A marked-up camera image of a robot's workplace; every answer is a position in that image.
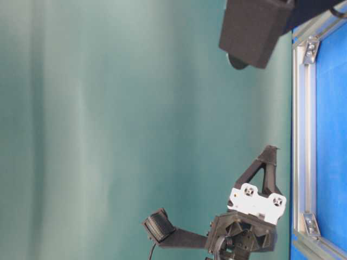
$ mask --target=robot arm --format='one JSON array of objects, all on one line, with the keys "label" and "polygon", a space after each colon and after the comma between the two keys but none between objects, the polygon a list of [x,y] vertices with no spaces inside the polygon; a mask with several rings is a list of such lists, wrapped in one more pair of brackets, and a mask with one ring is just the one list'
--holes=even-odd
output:
[{"label": "robot arm", "polygon": [[[142,223],[149,238],[162,248],[206,249],[214,260],[248,260],[251,252],[273,251],[277,221],[286,206],[275,183],[276,156],[277,148],[267,146],[236,181],[228,212],[215,217],[207,237],[173,226],[159,209]],[[265,173],[261,193],[249,184],[260,169]]]}]

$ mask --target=green fabric backdrop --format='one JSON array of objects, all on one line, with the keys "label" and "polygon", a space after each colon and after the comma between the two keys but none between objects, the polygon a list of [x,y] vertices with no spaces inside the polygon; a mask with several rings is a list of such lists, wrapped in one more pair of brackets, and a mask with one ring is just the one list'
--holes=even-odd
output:
[{"label": "green fabric backdrop", "polygon": [[[147,259],[140,222],[159,207],[205,234],[266,144],[289,199],[291,37],[266,70],[233,70],[223,6],[0,2],[1,259]],[[276,251],[251,259],[288,259],[289,204]]]}]

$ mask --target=white mounting plate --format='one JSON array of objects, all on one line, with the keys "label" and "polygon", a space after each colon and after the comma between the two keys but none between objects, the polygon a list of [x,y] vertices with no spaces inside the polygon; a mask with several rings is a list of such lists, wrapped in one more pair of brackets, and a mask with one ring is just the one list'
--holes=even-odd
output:
[{"label": "white mounting plate", "polygon": [[277,225],[278,219],[286,209],[286,197],[272,193],[268,198],[258,194],[258,188],[252,184],[244,183],[241,189],[233,188],[230,194],[233,206],[230,210],[237,210],[244,214],[250,214],[259,219]]}]

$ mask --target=blue panel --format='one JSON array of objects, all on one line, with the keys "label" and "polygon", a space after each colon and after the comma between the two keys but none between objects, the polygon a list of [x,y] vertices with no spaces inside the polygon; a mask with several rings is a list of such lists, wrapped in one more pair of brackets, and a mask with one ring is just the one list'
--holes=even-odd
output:
[{"label": "blue panel", "polygon": [[[293,29],[293,34],[294,34],[298,29],[299,29],[299,27],[295,27],[295,28]],[[295,37],[292,41],[293,41],[293,43],[295,43],[297,40],[298,40],[298,38]]]},{"label": "blue panel", "polygon": [[322,235],[347,251],[347,26],[317,59],[317,217]]},{"label": "blue panel", "polygon": [[[292,234],[292,241],[296,241],[297,237]],[[291,260],[307,260],[307,258],[293,245],[291,245]]]}]

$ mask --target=black bracket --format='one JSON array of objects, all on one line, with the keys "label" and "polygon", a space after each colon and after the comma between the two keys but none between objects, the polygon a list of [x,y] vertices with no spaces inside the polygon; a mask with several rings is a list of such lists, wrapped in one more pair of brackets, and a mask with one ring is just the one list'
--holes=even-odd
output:
[{"label": "black bracket", "polygon": [[252,162],[247,170],[236,181],[234,187],[240,189],[242,184],[249,183],[261,170],[264,170],[261,195],[268,197],[271,193],[282,195],[276,186],[277,147],[266,146],[264,151]]},{"label": "black bracket", "polygon": [[142,222],[151,240],[161,248],[203,249],[206,236],[174,227],[164,209],[159,209]]},{"label": "black bracket", "polygon": [[227,0],[219,47],[232,66],[266,68],[279,37],[343,0]]}]

